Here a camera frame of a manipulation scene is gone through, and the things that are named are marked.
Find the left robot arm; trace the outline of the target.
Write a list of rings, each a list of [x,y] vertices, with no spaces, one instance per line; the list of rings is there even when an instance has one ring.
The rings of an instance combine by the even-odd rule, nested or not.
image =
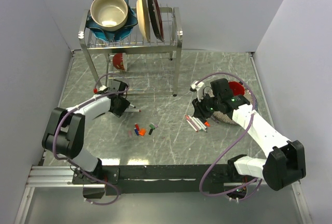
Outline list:
[[[94,96],[74,107],[55,108],[50,115],[42,147],[58,160],[69,160],[85,171],[85,178],[95,184],[107,178],[101,159],[84,148],[85,129],[90,121],[110,112],[117,117],[125,112],[130,102],[124,94],[129,85],[114,79],[110,87],[94,89]]]

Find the black capped marker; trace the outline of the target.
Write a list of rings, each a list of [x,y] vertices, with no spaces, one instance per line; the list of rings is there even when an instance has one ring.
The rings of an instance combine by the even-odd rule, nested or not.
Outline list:
[[[204,126],[203,123],[199,119],[196,118],[196,122],[204,132],[207,132],[206,126]]]

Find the pink highlighter pen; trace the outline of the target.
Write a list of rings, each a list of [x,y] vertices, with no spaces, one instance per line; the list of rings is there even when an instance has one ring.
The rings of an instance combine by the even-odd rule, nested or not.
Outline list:
[[[195,121],[192,116],[189,116],[189,119],[195,124],[195,126],[200,130],[203,131],[203,128]]]

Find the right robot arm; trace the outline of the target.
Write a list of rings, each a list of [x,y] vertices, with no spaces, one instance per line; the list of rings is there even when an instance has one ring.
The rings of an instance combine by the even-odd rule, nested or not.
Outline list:
[[[306,176],[305,148],[300,141],[290,141],[275,130],[243,95],[234,95],[227,79],[210,83],[213,94],[204,93],[205,84],[194,81],[191,91],[197,97],[192,101],[194,118],[206,121],[214,112],[226,115],[242,127],[258,144],[265,159],[238,155],[228,161],[227,176],[240,181],[244,176],[263,179],[278,191]]]

